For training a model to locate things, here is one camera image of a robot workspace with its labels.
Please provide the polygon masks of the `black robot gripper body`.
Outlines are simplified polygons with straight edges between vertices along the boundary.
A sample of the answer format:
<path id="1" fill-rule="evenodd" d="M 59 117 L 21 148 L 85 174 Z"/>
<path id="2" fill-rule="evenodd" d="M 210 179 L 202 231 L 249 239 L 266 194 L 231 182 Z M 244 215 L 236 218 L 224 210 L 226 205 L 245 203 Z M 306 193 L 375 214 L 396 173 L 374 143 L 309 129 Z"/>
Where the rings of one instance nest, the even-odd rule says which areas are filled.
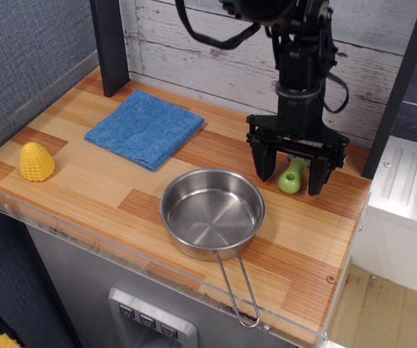
<path id="1" fill-rule="evenodd" d="M 328 157 L 336 161 L 336 168 L 347 160 L 348 138 L 330 129 L 323 121 L 326 84 L 313 82 L 309 88 L 290 89 L 276 84 L 278 110 L 275 115 L 250 115 L 247 142 L 257 136 L 278 138 L 274 147 L 283 152 L 311 160 Z"/>

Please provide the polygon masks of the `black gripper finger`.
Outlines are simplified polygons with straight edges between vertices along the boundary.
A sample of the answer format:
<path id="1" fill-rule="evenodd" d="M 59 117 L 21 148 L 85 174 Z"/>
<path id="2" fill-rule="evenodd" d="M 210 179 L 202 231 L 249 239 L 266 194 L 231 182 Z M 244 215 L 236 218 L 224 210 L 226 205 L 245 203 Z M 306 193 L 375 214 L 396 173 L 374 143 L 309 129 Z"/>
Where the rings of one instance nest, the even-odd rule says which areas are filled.
<path id="1" fill-rule="evenodd" d="M 276 136 L 267 136 L 266 138 L 255 136 L 252 139 L 252 157 L 257 176 L 262 181 L 267 181 L 276 169 L 277 150 L 274 145 L 277 141 Z"/>
<path id="2" fill-rule="evenodd" d="M 323 186 L 329 180 L 331 172 L 336 167 L 336 161 L 328 157 L 316 157 L 310 162 L 308 194 L 316 196 L 321 193 Z"/>

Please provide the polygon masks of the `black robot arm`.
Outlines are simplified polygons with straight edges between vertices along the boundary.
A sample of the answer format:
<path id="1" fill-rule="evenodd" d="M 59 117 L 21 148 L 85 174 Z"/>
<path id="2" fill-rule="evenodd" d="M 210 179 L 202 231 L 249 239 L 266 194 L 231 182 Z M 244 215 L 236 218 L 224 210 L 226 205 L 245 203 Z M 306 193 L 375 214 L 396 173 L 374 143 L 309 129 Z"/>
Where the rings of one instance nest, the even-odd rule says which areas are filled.
<path id="1" fill-rule="evenodd" d="M 283 152 L 310 162 L 308 193 L 319 195 L 331 172 L 347 158 L 346 136 L 323 121 L 326 81 L 345 83 L 331 74 L 337 47 L 331 32 L 333 10 L 328 1 L 224 1 L 236 19 L 265 27 L 278 70 L 274 115 L 247 117 L 247 141 L 257 176 L 268 180 Z"/>

